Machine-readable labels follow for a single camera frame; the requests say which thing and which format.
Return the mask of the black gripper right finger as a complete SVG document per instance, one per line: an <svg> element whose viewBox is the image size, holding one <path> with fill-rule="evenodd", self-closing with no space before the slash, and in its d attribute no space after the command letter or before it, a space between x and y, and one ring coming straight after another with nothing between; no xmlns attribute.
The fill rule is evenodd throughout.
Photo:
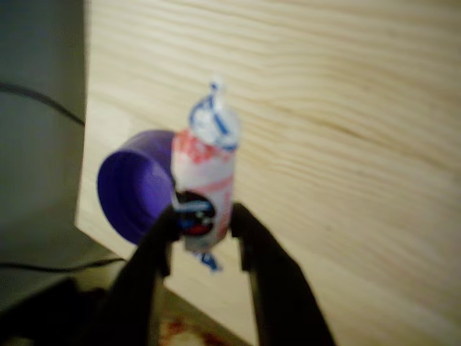
<svg viewBox="0 0 461 346"><path fill-rule="evenodd" d="M241 267L249 274L260 345L332 345L334 337L303 271L243 204L230 221Z"/></svg>

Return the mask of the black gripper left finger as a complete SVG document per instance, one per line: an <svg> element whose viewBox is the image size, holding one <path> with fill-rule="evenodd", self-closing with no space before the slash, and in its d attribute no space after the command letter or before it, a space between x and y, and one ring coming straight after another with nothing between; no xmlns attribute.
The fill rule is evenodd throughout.
<svg viewBox="0 0 461 346"><path fill-rule="evenodd" d="M82 333L83 345L159 345L160 299L171 274L176 214L167 207L121 269L108 296Z"/></svg>

